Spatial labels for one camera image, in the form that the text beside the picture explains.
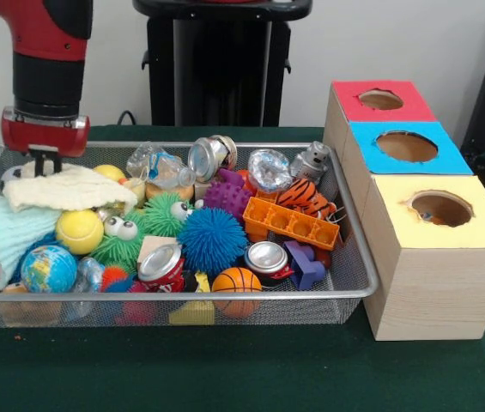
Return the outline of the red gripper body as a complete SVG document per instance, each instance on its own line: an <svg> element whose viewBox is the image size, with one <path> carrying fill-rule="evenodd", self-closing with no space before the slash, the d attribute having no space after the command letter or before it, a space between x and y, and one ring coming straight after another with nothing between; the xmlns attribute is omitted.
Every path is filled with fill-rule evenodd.
<svg viewBox="0 0 485 412"><path fill-rule="evenodd" d="M57 152L62 157L80 157L86 148L90 121L87 116L74 120L31 118L12 106L3 109L3 143L11 150Z"/></svg>

